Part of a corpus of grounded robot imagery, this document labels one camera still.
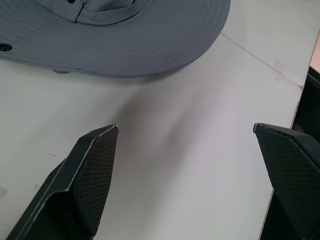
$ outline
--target gray bucket hat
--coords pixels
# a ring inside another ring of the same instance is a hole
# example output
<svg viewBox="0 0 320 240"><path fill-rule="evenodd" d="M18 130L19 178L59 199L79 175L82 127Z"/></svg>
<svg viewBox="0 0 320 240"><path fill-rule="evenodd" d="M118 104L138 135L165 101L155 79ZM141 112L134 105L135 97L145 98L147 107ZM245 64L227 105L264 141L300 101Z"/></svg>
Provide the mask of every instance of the gray bucket hat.
<svg viewBox="0 0 320 240"><path fill-rule="evenodd" d="M162 75L204 54L230 0L0 0L0 59L108 77Z"/></svg>

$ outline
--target crease line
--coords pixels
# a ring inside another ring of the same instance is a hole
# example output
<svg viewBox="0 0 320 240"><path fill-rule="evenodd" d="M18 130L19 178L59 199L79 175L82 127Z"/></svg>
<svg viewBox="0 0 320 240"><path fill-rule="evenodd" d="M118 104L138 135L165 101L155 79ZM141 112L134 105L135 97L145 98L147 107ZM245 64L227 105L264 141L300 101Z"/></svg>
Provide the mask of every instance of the crease line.
<svg viewBox="0 0 320 240"><path fill-rule="evenodd" d="M24 39L28 38L29 36L31 36L31 35L33 35L33 34L36 34L36 33L40 32L41 30L43 30L43 29L45 29L45 28L47 28L47 27L50 27L50 26L56 24L56 23L59 22L60 20L61 20L61 18L59 18L58 20L56 20L56 21L54 21L54 22L49 23L48 25L45 25L45 26L39 28L39 29L36 30L36 31L30 32L30 33L27 34L26 36L20 38L18 41L16 41L15 43L13 43L12 46L20 43L21 41L23 41Z"/></svg>
<svg viewBox="0 0 320 240"><path fill-rule="evenodd" d="M227 37L226 35L224 35L223 33L220 33L222 36L226 37L227 39L229 39L231 42L233 42L234 44L236 44L237 46L239 46L240 48L242 48L243 50L245 50L248 54L250 54L251 56L253 56L255 59L258 59L261 63L263 63L264 65L268 66L269 68L271 68L272 70L274 70L275 72L277 72L278 74L284 76L286 79L289 79L286 75L284 75L282 72L280 72L279 70L273 68L272 66L270 66L269 64L267 64L266 62L262 61L260 58L258 58L257 56L253 55L251 52L249 52L247 49L245 49L244 47L242 47L241 45L239 45L237 42L233 41L231 38Z"/></svg>

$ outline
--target hat crown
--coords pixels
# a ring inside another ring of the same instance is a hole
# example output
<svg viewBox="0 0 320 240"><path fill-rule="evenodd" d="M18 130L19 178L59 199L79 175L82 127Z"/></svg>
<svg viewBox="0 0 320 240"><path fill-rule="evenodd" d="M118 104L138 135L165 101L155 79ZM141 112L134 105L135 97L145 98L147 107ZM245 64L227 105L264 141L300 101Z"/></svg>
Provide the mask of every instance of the hat crown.
<svg viewBox="0 0 320 240"><path fill-rule="evenodd" d="M129 19L152 0L35 0L71 22L110 25Z"/></svg>
<svg viewBox="0 0 320 240"><path fill-rule="evenodd" d="M81 0L81 2L86 10L96 13L130 7L134 0Z"/></svg>

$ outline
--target hat brim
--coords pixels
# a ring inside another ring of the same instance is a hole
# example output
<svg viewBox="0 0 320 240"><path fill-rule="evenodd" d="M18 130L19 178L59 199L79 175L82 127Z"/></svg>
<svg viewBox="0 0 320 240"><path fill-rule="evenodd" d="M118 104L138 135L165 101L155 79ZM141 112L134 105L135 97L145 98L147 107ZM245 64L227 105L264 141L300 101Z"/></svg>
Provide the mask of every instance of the hat brim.
<svg viewBox="0 0 320 240"><path fill-rule="evenodd" d="M150 0L112 25L67 21L33 0L0 0L0 59L107 77L180 69L204 54L227 20L230 0Z"/></svg>

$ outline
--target white tabletop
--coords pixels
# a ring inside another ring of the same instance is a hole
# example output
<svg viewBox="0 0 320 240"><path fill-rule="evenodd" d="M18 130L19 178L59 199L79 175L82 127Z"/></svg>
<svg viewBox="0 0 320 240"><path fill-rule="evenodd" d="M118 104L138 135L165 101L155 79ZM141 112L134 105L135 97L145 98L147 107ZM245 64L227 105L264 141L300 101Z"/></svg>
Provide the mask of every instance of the white tabletop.
<svg viewBox="0 0 320 240"><path fill-rule="evenodd" d="M0 239L77 139L110 124L120 134L95 240L259 239L272 186L253 126L291 126L320 28L315 7L233 0L209 51L156 80L0 61Z"/></svg>

